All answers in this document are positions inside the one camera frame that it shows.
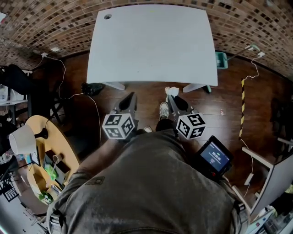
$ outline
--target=white table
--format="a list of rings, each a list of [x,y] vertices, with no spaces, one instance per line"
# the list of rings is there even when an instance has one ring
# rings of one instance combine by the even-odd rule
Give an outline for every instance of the white table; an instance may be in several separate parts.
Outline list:
[[[99,11],[87,83],[124,90],[125,81],[190,83],[183,92],[217,86],[212,32],[203,10],[132,5]]]

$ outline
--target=person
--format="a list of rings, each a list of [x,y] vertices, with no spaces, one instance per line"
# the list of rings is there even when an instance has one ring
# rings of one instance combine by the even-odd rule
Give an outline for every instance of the person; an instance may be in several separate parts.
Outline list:
[[[87,157],[48,208],[51,233],[245,233],[228,182],[211,181],[186,163],[200,147],[178,139],[168,117],[163,102],[155,132],[138,130],[126,144],[109,139]]]

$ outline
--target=sneaker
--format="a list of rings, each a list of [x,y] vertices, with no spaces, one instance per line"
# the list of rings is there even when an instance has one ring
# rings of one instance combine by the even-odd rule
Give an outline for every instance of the sneaker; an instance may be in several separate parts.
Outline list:
[[[145,130],[147,133],[152,132],[152,128],[150,126],[146,126],[143,130]]]
[[[168,119],[169,117],[169,107],[166,102],[162,102],[160,105],[160,119]]]

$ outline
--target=table leg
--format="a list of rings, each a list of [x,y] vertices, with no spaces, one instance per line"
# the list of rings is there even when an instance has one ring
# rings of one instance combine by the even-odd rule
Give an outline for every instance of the table leg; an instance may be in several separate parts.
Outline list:
[[[183,88],[183,92],[184,92],[184,93],[188,93],[188,92],[190,92],[190,91],[197,90],[197,89],[199,89],[199,88],[201,88],[201,87],[203,87],[203,86],[206,86],[206,85],[201,85],[201,84],[189,84],[189,85],[187,85],[187,86],[185,86],[185,87]]]
[[[125,86],[119,82],[103,82],[103,84],[116,88],[118,90],[125,90]]]

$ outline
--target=wooden floor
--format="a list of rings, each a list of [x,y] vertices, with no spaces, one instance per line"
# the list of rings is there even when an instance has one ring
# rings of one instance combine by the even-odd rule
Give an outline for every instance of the wooden floor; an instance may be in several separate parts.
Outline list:
[[[62,98],[81,93],[81,84],[87,79],[88,54],[80,55],[65,61],[65,81],[60,89]],[[62,80],[61,62],[53,62],[34,72],[33,76],[46,77],[51,85],[56,80]],[[245,121],[242,139],[248,147],[262,156],[271,158],[276,139],[271,132],[271,100],[276,97],[281,101],[290,100],[291,84],[274,73],[258,68],[260,76],[245,81]],[[106,87],[102,92],[93,97],[103,122],[104,115],[109,113],[114,103],[129,92],[136,92],[138,107],[136,118],[139,128],[146,125],[155,129],[159,119],[159,105],[165,101],[165,87],[180,88],[180,97],[188,101],[199,112],[204,114],[207,128],[198,141],[204,144],[211,135],[216,136],[234,155],[233,168],[228,173],[232,184],[236,184],[242,191],[246,190],[244,182],[251,171],[251,158],[241,151],[244,145],[238,140],[241,119],[241,78],[256,75],[254,65],[249,62],[234,58],[229,61],[229,68],[218,70],[218,86],[212,87],[208,94],[203,89],[190,93],[182,93],[186,84],[182,83],[126,83],[126,90],[119,91]],[[98,113],[89,97],[78,95],[66,101],[65,112],[77,126],[87,132],[99,136]],[[263,181],[263,173],[257,168],[255,179]],[[259,186],[251,186],[249,192],[255,192]]]

